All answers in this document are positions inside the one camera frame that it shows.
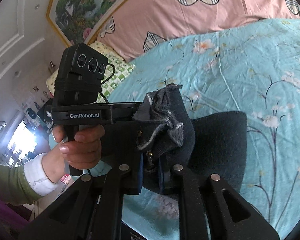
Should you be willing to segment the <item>left forearm green sleeve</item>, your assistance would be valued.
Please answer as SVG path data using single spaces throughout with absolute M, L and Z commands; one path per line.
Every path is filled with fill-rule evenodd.
M 0 164 L 0 200 L 13 205 L 32 204 L 54 191 L 53 183 L 44 172 L 42 153 L 18 167 Z

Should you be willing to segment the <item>person's left hand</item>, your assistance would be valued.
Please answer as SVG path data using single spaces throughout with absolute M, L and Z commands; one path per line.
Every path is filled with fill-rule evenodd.
M 65 131 L 62 126 L 56 126 L 52 135 L 57 146 L 42 158 L 42 167 L 49 180 L 57 183 L 65 175 L 65 163 L 78 170 L 96 166 L 101 159 L 104 134 L 104 127 L 98 125 L 78 131 L 73 141 L 64 142 Z

